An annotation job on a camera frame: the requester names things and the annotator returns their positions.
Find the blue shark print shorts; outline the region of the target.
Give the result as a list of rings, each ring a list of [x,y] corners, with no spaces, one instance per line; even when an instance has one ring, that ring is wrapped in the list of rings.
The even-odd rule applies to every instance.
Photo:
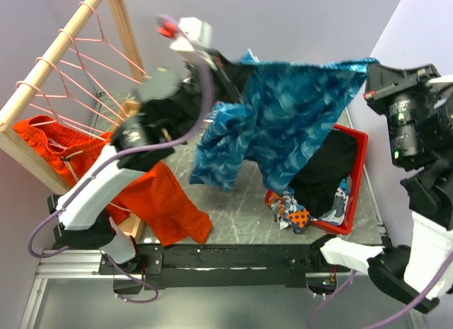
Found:
[[[257,163],[266,188],[282,192],[319,149],[367,78],[373,57],[303,64],[260,61],[251,66],[240,103],[221,103],[199,140],[190,184],[225,191],[245,160]]]

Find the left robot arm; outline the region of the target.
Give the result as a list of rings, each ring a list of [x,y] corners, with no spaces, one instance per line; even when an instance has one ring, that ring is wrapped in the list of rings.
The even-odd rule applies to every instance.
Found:
[[[96,162],[58,199],[54,216],[65,248],[99,249],[124,273],[137,271],[137,245],[108,216],[107,206],[130,183],[194,137],[218,100],[241,102],[250,65],[230,62],[216,50],[194,54],[182,80],[173,70],[156,70],[134,89],[140,109],[113,133]]]

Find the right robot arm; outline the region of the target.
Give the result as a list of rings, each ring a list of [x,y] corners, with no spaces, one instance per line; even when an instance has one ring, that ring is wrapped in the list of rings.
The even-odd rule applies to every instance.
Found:
[[[364,98],[386,117],[392,163],[411,172],[401,181],[409,197],[409,246],[366,246],[324,236],[311,266],[340,265],[366,274],[384,294],[429,313],[452,292],[452,77],[427,64],[395,69],[374,64]]]

